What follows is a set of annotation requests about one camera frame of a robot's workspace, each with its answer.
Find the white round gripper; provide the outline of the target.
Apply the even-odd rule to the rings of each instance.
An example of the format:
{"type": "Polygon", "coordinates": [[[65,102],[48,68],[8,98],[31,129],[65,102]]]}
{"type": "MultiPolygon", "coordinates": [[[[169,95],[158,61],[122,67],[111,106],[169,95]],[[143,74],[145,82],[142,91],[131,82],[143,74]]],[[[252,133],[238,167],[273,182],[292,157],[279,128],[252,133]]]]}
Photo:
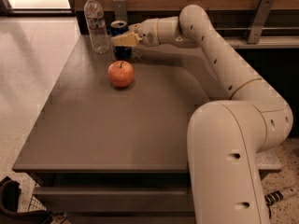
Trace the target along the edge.
{"type": "Polygon", "coordinates": [[[134,47],[141,43],[147,47],[158,46],[158,19],[148,19],[140,24],[129,25],[129,31],[122,35],[111,37],[111,43],[115,47],[134,47]]]}

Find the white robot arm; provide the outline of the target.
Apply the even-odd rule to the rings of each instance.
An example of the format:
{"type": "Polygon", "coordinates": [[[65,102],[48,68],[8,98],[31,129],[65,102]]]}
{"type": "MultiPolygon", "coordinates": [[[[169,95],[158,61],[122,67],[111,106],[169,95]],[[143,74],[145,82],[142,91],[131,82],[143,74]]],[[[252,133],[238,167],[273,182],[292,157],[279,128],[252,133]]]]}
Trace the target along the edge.
{"type": "Polygon", "coordinates": [[[192,114],[187,150],[197,224],[271,224],[257,153],[281,144],[292,129],[288,103],[213,28],[197,5],[175,18],[133,24],[116,46],[171,44],[202,49],[226,99],[192,114]]]}

